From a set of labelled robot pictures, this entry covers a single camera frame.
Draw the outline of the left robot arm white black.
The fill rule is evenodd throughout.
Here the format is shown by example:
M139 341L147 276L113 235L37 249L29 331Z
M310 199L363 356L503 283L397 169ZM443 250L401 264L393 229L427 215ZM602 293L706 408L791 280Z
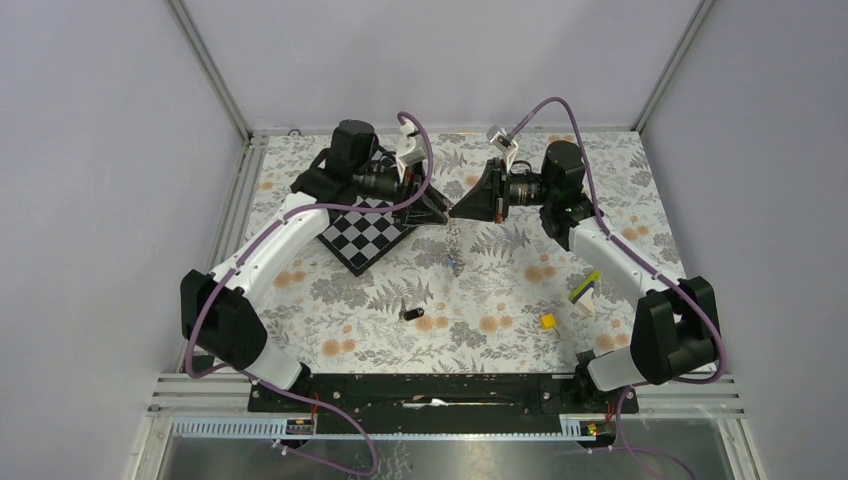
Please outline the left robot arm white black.
M283 267L343 213L392 214L405 226L444 225L447 200L431 185L434 155L421 123L397 116L401 137L395 169L377 168L379 139L372 125L343 120L310 167L291 185L271 219L245 245L204 273L180 283L181 332L187 349L201 347L224 367L272 386L288 411L309 401L304 366L270 340L255 308Z

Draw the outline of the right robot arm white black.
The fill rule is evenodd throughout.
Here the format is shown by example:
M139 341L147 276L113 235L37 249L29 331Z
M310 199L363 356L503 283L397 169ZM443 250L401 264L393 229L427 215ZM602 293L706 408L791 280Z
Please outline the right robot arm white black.
M723 345L711 284L672 279L615 235L584 191L586 175L581 149L565 140L548 145L538 172L512 173L505 161L490 160L450 215L500 223L513 206L538 207L546 235L592 265L634 308L629 345L589 357L576 370L575 402L597 412L627 385L686 380L719 360Z

